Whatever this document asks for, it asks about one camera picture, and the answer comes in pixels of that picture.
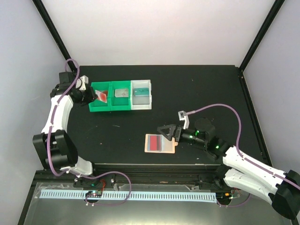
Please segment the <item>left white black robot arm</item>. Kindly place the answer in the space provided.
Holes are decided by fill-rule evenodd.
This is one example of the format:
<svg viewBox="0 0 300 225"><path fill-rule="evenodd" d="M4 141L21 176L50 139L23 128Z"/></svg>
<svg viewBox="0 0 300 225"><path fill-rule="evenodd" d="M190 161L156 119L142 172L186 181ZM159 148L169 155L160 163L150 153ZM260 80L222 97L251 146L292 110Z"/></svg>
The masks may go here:
<svg viewBox="0 0 300 225"><path fill-rule="evenodd" d="M87 76L61 72L59 84L50 93L51 109L41 133L32 138L39 160L55 176L72 173L83 177L86 184L96 187L101 180L93 171L93 164L78 155L77 148L67 133L68 119L74 104L87 105L96 100Z"/></svg>

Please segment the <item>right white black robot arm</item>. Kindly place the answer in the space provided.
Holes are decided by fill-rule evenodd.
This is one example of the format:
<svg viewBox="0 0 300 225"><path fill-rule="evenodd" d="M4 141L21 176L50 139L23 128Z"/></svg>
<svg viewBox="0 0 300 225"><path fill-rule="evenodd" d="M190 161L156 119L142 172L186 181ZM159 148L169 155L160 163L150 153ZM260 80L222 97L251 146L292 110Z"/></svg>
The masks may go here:
<svg viewBox="0 0 300 225"><path fill-rule="evenodd" d="M171 124L157 130L169 141L195 145L221 164L221 172L213 177L215 187L241 189L269 203L281 216L296 219L300 211L297 172L284 172L238 151L236 146L218 138L215 127L205 118L198 119L194 129Z"/></svg>

